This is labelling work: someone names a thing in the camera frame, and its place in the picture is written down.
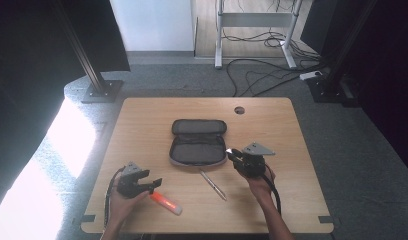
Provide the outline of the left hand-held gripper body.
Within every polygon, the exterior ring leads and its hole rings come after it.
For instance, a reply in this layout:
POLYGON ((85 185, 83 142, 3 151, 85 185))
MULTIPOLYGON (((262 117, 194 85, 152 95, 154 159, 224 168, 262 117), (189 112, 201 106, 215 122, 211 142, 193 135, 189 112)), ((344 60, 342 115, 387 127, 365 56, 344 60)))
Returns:
POLYGON ((133 162, 129 162, 128 165, 122 170, 117 191, 126 198, 134 198, 139 195, 139 186, 141 185, 139 181, 134 179, 134 174, 139 172, 141 169, 138 165, 133 162))

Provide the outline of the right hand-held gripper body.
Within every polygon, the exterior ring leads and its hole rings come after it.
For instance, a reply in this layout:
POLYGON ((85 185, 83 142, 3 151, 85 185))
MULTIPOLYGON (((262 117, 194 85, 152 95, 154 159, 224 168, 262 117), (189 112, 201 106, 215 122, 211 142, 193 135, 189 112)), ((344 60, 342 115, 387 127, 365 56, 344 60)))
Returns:
POLYGON ((265 173, 266 161, 265 155, 274 155, 275 151, 271 150, 257 142, 244 147, 241 152, 243 157, 239 158, 242 161, 242 165, 236 169, 246 177, 258 177, 265 173))

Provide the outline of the orange highlighter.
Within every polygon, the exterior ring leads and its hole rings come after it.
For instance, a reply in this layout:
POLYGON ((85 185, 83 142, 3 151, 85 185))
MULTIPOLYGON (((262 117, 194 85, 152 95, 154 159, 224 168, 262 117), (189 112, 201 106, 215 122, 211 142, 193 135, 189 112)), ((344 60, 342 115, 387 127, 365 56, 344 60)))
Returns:
POLYGON ((179 216, 182 213, 182 207, 178 204, 176 204, 174 201, 168 199, 165 197, 163 194, 154 191, 151 195, 150 198, 159 204, 160 206, 164 207, 171 213, 179 216))

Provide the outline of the silver pen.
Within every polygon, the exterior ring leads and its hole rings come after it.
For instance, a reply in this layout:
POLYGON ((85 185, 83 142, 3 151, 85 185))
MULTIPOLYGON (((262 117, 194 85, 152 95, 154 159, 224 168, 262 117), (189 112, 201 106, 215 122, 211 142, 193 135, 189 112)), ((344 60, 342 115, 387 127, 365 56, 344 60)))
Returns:
POLYGON ((200 175, 205 179, 209 186, 217 193, 217 195, 224 201, 227 201, 225 193, 208 177, 208 175, 203 171, 199 170, 200 175))

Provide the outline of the grey fabric pencil case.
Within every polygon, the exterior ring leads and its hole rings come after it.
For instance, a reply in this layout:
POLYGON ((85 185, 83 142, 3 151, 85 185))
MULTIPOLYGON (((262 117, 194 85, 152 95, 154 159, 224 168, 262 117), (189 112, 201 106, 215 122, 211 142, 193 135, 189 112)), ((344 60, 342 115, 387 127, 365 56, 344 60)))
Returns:
POLYGON ((222 120, 177 119, 171 128, 174 139, 170 161, 180 166, 215 166, 226 161, 223 135, 227 124, 222 120))

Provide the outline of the person's left hand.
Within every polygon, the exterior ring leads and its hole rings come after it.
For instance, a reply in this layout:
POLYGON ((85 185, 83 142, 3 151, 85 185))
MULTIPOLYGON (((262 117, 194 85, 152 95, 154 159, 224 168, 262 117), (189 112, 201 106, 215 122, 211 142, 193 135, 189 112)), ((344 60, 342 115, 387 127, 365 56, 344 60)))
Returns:
POLYGON ((148 196, 149 192, 145 191, 134 198, 126 198, 117 191, 117 186, 113 185, 109 201, 110 210, 108 224, 121 225, 133 211, 134 207, 148 196))

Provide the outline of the person's right hand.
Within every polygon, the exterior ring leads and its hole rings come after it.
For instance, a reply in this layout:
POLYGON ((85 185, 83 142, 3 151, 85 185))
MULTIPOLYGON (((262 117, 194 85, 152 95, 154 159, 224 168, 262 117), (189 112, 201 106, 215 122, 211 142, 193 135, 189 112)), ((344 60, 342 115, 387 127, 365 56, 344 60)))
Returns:
POLYGON ((272 194, 271 185, 274 184, 275 175, 266 167, 263 177, 247 178, 249 188, 257 200, 269 199, 272 194))

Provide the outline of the white power strip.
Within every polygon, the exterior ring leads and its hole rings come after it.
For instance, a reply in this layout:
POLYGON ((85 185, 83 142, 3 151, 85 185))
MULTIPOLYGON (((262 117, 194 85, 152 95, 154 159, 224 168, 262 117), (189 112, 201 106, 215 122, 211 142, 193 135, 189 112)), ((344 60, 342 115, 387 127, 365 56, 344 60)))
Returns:
POLYGON ((316 78, 323 76, 323 73, 321 71, 312 71, 312 72, 307 72, 299 75, 300 80, 305 81, 308 79, 316 78))

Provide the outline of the black metal stand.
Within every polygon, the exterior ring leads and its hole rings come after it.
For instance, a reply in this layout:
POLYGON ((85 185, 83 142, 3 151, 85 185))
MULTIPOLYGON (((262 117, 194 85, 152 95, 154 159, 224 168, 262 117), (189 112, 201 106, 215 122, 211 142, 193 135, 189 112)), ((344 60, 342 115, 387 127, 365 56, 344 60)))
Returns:
POLYGON ((307 80, 316 103, 353 106, 357 93, 347 75, 358 38, 378 0, 314 0, 307 18, 304 42, 321 56, 326 75, 307 80))
POLYGON ((52 4, 56 17, 60 22, 86 76, 90 80, 90 85, 84 94, 82 103, 113 103, 116 100, 123 82, 121 80, 106 81, 102 77, 101 73, 97 71, 90 62, 61 1, 52 0, 52 4))

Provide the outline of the dark curtain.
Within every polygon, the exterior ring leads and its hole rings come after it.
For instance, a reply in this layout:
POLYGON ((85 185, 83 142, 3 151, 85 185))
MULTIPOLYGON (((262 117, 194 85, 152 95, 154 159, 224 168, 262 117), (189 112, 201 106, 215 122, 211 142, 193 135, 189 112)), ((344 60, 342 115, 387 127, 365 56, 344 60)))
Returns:
POLYGON ((95 69, 130 69, 110 0, 0 0, 0 204, 85 75, 56 1, 95 69))
POLYGON ((408 168, 408 0, 378 0, 347 75, 357 103, 408 168))

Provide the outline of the white desk frame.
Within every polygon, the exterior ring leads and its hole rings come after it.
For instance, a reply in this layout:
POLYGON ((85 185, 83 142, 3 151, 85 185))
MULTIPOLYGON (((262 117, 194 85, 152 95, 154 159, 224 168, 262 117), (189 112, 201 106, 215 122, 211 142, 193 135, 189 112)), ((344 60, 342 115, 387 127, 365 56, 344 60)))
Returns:
POLYGON ((281 50, 290 69, 297 67, 291 50, 292 36, 299 17, 303 0, 295 0, 290 12, 265 12, 265 13, 231 13, 224 11, 224 0, 216 0, 216 46, 215 46, 215 68, 222 68, 222 33, 225 27, 275 27, 286 28, 287 34, 281 42, 281 50))

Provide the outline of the white wall panel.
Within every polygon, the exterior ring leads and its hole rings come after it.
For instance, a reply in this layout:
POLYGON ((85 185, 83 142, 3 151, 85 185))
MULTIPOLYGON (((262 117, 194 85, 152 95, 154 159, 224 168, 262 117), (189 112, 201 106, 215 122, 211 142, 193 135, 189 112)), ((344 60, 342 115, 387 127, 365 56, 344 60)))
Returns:
POLYGON ((192 52, 195 0, 110 0, 126 51, 192 52))

